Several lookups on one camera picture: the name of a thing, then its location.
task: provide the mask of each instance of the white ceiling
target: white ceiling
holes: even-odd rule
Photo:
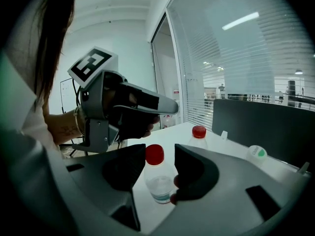
[[[76,0],[70,31],[114,20],[146,20],[152,0]]]

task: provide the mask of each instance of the water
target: water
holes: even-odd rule
[[[152,197],[159,204],[167,204],[173,194],[173,179],[166,176],[158,176],[147,183]]]

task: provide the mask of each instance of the long dark hair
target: long dark hair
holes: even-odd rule
[[[64,36],[73,20],[74,0],[44,0],[39,13],[41,36],[37,51],[34,90],[37,102],[43,97],[47,103]]]

